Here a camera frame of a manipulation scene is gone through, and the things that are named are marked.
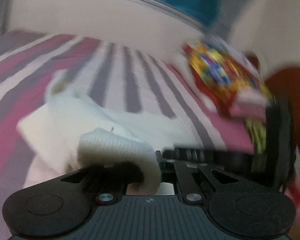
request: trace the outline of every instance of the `bed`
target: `bed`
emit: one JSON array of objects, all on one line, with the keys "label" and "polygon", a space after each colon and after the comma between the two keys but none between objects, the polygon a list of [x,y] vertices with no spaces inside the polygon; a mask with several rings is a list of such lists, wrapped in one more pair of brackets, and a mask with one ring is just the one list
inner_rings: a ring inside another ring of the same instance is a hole
[{"label": "bed", "polygon": [[253,152],[244,125],[208,111],[161,60],[94,38],[8,32],[0,36],[0,239],[9,237],[4,200],[40,182],[32,175],[40,160],[16,132],[17,122],[43,104],[45,87],[60,69],[68,69],[74,86],[102,107],[177,116],[193,124],[193,136],[207,148]]},{"label": "bed", "polygon": [[42,160],[16,131],[20,118],[43,105],[57,70],[67,69],[74,87],[101,107],[178,117],[205,148],[253,154],[244,124],[210,111],[166,64],[185,40],[202,36],[191,21],[140,0],[11,0],[5,20],[0,35],[0,240],[10,237],[1,214],[5,199],[40,182],[39,177],[59,175],[42,169]]}]

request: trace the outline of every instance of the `gray stripe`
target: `gray stripe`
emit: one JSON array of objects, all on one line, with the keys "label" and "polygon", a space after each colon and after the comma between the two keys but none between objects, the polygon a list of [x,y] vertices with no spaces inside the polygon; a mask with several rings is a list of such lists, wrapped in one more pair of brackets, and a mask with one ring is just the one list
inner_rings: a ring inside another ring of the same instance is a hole
[{"label": "gray stripe", "polygon": [[108,54],[100,67],[99,73],[90,92],[91,98],[99,106],[103,106],[105,103],[106,89],[113,66],[114,46],[114,43],[110,44]]},{"label": "gray stripe", "polygon": [[[71,37],[68,37],[68,38],[65,38],[64,40],[62,41],[59,41],[57,45],[54,45],[52,47],[48,47],[46,49],[42,49],[38,52],[35,52],[33,53],[32,55],[30,55],[30,57],[26,58],[25,60],[19,62],[18,64],[14,65],[12,68],[8,69],[7,71],[5,71],[4,73],[2,73],[0,75],[0,83],[5,81],[8,77],[11,77],[13,76],[14,74],[16,74],[17,72],[19,72],[21,69],[25,68],[30,62],[34,61],[37,57],[39,57],[40,55],[43,55],[43,54],[47,54],[51,51],[54,51],[56,50],[57,48],[59,48],[61,45],[63,45],[65,42],[71,40],[72,38]],[[44,41],[44,42],[41,42],[39,44],[36,44],[34,45],[33,47],[29,48],[29,49],[35,49],[37,46],[42,46],[43,43],[45,42],[49,42],[49,40],[47,41]]]},{"label": "gray stripe", "polygon": [[139,50],[137,50],[137,55],[142,62],[142,66],[145,70],[146,78],[148,80],[150,89],[157,99],[157,102],[159,104],[161,112],[169,118],[175,117],[176,116],[175,113],[173,112],[173,110],[169,106],[168,102],[163,97],[162,91],[161,91],[158,83],[154,79],[154,75],[149,67],[148,62],[145,60],[145,58],[143,57],[142,53]]},{"label": "gray stripe", "polygon": [[37,33],[26,33],[18,31],[9,32],[3,36],[0,36],[0,55],[4,54],[5,52],[20,48],[43,36],[43,34]]},{"label": "gray stripe", "polygon": [[34,157],[33,152],[19,137],[13,154],[9,155],[6,164],[0,171],[0,240],[11,237],[11,233],[2,217],[4,201],[14,192],[22,189],[28,169]]},{"label": "gray stripe", "polygon": [[202,141],[202,144],[205,147],[209,147],[211,149],[214,149],[213,141],[211,140],[211,138],[210,138],[210,136],[209,136],[206,128],[204,127],[204,125],[200,122],[200,120],[198,119],[198,117],[192,111],[191,107],[189,107],[187,105],[187,103],[183,99],[181,93],[175,87],[174,83],[172,82],[172,80],[170,79],[170,77],[168,76],[168,74],[165,72],[165,70],[163,70],[163,68],[160,67],[160,65],[158,64],[157,60],[155,58],[153,58],[152,56],[150,56],[150,58],[152,59],[152,62],[154,63],[154,65],[160,71],[160,73],[161,73],[164,81],[166,82],[167,86],[170,88],[170,90],[174,94],[176,100],[178,101],[178,103],[180,104],[180,106],[185,111],[186,115],[189,117],[189,119],[193,123],[193,125],[194,125],[195,129],[197,130],[197,133],[198,133],[198,135],[199,135],[199,137],[200,137],[200,139]]},{"label": "gray stripe", "polygon": [[126,110],[130,113],[138,113],[142,107],[140,104],[139,87],[136,84],[136,78],[132,71],[132,60],[129,48],[123,47],[125,64],[125,103]]},{"label": "gray stripe", "polygon": [[[74,65],[71,65],[69,68],[70,75],[75,76],[82,67],[91,59],[94,55],[95,50],[98,49],[100,43],[96,46],[96,48],[80,59]],[[61,56],[67,57],[71,52],[73,53],[76,50],[76,47],[80,45],[80,42],[72,47],[69,51],[65,52]],[[37,71],[33,73],[31,76],[28,76],[24,79],[24,82],[21,82],[16,88],[9,92],[9,95],[5,97],[2,101],[5,101],[6,108],[3,108],[3,112],[7,112],[17,101],[18,97],[22,95],[31,85],[37,82],[39,78],[44,76],[47,72],[49,72],[49,68],[56,57],[50,59],[46,64],[44,64],[40,69],[44,71]],[[40,101],[38,107],[43,105],[44,100]],[[15,146],[13,147],[13,151],[9,154],[7,162],[3,166],[0,171],[0,239],[8,239],[11,234],[5,225],[5,222],[2,218],[2,205],[4,201],[15,191],[22,189],[23,184],[26,180],[26,176],[28,173],[28,169],[31,165],[34,154],[32,150],[28,147],[28,145],[19,137],[16,141]]]},{"label": "gray stripe", "polygon": [[[66,39],[62,42],[62,44],[59,44],[58,47],[65,44],[68,40],[71,40],[73,37],[69,37],[69,39]],[[76,50],[78,46],[80,46],[80,42],[78,44],[75,44],[73,47],[69,49],[69,51],[66,51],[62,55],[66,57],[69,55],[68,53],[71,53]],[[16,103],[18,98],[34,83],[37,82],[39,78],[46,75],[51,71],[51,66],[55,62],[55,59],[58,58],[58,56],[51,58],[49,61],[47,61],[45,64],[43,64],[38,70],[36,70],[34,73],[32,73],[30,76],[27,76],[22,82],[20,82],[14,89],[11,89],[9,92],[5,94],[3,99],[0,101],[0,122],[5,117],[5,115],[10,111],[12,106]]]}]

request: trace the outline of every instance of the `white cloth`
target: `white cloth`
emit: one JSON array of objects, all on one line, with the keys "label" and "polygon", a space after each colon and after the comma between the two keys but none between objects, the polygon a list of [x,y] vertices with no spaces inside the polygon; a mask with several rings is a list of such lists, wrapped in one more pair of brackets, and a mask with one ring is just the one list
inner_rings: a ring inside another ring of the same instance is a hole
[{"label": "white cloth", "polygon": [[93,164],[132,162],[144,181],[129,188],[131,195],[157,192],[161,174],[154,150],[202,146],[192,127],[178,119],[101,108],[72,90],[66,71],[57,72],[47,86],[45,103],[21,119],[17,130],[50,170],[64,174]]}]

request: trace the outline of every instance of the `pink stripe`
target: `pink stripe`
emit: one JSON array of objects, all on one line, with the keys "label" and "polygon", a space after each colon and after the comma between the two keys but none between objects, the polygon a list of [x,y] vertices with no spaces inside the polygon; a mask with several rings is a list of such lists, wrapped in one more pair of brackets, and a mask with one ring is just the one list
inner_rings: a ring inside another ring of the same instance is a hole
[{"label": "pink stripe", "polygon": [[219,131],[221,138],[227,146],[227,149],[253,154],[253,145],[248,133],[244,128],[244,124],[236,120],[223,118],[218,114],[209,111],[204,103],[202,103],[192,92],[178,71],[176,71],[171,64],[166,64],[166,66],[176,76],[176,78],[178,78],[180,83],[196,101],[202,112],[210,119],[212,125]]},{"label": "pink stripe", "polygon": [[60,44],[62,41],[71,38],[70,35],[57,35],[52,37],[49,40],[46,40],[44,42],[41,42],[39,44],[34,45],[33,47],[26,49],[22,52],[19,52],[17,54],[14,54],[3,61],[0,62],[0,75],[8,71],[9,69],[13,68],[23,60],[31,57],[32,55],[35,55],[37,53],[42,52],[43,50],[52,48],[53,46],[56,46]]},{"label": "pink stripe", "polygon": [[72,65],[79,62],[87,53],[93,52],[99,42],[99,40],[90,38],[86,38],[80,42],[76,51],[68,57],[55,60],[51,64],[47,74],[19,97],[5,119],[0,123],[0,170],[4,166],[9,153],[13,150],[14,144],[19,136],[16,132],[18,121],[38,107],[38,104],[43,98],[45,88],[51,81],[53,72],[71,68]]}]

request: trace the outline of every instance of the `striped bedsheet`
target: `striped bedsheet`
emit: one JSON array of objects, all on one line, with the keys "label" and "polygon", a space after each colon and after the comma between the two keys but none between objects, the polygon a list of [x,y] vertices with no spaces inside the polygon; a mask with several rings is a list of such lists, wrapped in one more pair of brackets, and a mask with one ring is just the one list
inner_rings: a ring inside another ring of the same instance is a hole
[{"label": "striped bedsheet", "polygon": [[10,236],[3,202],[23,187],[34,158],[16,124],[43,104],[45,87],[60,69],[102,107],[177,116],[193,123],[205,147],[253,152],[241,123],[210,113],[170,65],[150,55],[81,36],[6,33],[0,36],[0,240]]}]

